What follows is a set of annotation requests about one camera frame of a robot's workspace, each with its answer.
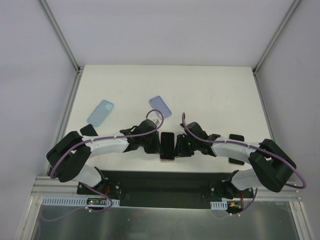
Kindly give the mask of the black phone pink edge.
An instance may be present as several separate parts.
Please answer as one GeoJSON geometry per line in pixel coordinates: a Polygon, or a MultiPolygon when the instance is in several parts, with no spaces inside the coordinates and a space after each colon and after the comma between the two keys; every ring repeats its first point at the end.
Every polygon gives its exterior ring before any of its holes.
{"type": "Polygon", "coordinates": [[[160,135],[161,154],[174,155],[175,134],[173,132],[162,132],[160,135]]]}

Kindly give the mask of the beige clear phone case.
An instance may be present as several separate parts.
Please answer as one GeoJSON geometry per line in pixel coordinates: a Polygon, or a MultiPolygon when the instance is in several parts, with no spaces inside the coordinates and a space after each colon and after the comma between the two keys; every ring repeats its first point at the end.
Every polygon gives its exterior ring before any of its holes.
{"type": "Polygon", "coordinates": [[[160,161],[162,163],[171,163],[175,161],[175,156],[172,154],[161,154],[160,161]]]}

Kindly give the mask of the lavender phone case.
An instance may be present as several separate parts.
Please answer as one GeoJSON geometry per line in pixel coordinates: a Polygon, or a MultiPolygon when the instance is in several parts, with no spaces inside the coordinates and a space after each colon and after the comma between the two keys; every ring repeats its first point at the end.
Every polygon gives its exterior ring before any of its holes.
{"type": "Polygon", "coordinates": [[[151,98],[148,102],[153,109],[162,113],[164,119],[172,116],[171,110],[159,95],[151,98]]]}

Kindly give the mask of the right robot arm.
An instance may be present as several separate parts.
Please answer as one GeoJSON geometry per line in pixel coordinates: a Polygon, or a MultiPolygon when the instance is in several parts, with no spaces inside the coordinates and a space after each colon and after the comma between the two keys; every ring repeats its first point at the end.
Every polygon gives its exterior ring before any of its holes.
{"type": "Polygon", "coordinates": [[[235,170],[213,188],[222,198],[233,199],[250,188],[265,187],[279,193],[297,168],[296,164],[271,139],[245,143],[219,134],[208,135],[197,122],[181,123],[184,129],[182,148],[212,157],[226,157],[251,165],[247,170],[235,170]]]}

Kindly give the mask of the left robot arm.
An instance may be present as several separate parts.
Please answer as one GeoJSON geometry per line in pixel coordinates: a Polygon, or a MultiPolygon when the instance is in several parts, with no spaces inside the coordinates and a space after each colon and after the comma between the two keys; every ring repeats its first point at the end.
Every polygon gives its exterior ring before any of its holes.
{"type": "Polygon", "coordinates": [[[100,155],[135,151],[140,147],[148,154],[160,151],[158,126],[150,119],[114,135],[82,136],[71,131],[46,154],[52,167],[50,177],[61,183],[77,181],[96,195],[106,195],[106,177],[98,167],[89,166],[87,161],[100,155]]]}

